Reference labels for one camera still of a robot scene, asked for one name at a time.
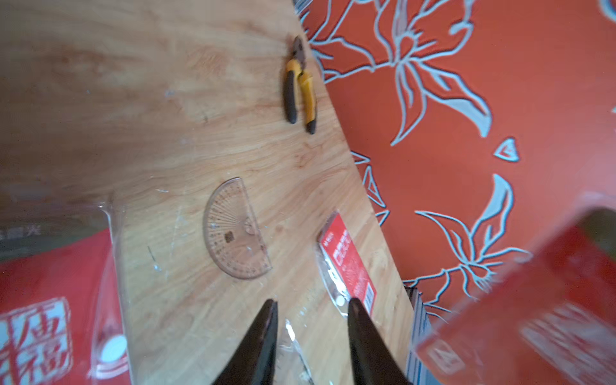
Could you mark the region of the clear triangle ruler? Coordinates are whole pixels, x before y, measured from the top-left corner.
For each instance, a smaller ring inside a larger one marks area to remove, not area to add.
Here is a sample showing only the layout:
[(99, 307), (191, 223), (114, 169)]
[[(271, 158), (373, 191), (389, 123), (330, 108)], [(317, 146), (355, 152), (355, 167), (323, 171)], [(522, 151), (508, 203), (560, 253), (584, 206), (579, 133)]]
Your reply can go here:
[(313, 385), (311, 369), (289, 319), (278, 334), (274, 384)]

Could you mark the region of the red ruler set package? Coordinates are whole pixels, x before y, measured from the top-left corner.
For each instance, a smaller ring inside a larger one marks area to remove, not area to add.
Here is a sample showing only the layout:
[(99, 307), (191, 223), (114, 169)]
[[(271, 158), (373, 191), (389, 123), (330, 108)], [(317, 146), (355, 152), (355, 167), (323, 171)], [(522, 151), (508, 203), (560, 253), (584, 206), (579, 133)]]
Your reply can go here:
[(587, 195), (531, 259), (414, 351), (442, 384), (614, 383), (614, 196)]
[(377, 289), (338, 211), (329, 216), (317, 237), (316, 259), (323, 284), (341, 316), (348, 316), (353, 298), (373, 314)]
[(123, 214), (1, 198), (1, 381), (130, 384), (116, 259)]

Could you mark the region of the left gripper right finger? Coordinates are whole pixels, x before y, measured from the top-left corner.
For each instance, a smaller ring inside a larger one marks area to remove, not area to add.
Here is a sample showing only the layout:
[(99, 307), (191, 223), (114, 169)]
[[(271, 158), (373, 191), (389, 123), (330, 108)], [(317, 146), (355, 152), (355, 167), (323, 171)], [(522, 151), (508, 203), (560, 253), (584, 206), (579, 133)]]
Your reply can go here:
[(409, 384), (358, 298), (349, 302), (347, 328), (354, 384)]

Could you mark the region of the clear protractor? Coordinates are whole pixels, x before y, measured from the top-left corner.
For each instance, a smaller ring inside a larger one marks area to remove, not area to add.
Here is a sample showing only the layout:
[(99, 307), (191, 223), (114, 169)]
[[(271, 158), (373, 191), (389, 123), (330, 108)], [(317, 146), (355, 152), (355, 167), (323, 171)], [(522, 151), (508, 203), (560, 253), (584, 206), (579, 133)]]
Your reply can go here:
[(233, 278), (259, 278), (272, 270), (258, 221), (242, 178), (222, 183), (204, 212), (205, 246), (214, 263)]

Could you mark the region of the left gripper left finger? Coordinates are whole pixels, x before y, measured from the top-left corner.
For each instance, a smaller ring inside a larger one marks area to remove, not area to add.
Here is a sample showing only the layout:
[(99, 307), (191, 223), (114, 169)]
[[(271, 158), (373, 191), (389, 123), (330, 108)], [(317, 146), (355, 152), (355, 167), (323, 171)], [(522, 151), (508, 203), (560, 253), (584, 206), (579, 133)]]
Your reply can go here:
[(278, 303), (264, 302), (213, 384), (273, 384), (278, 345)]

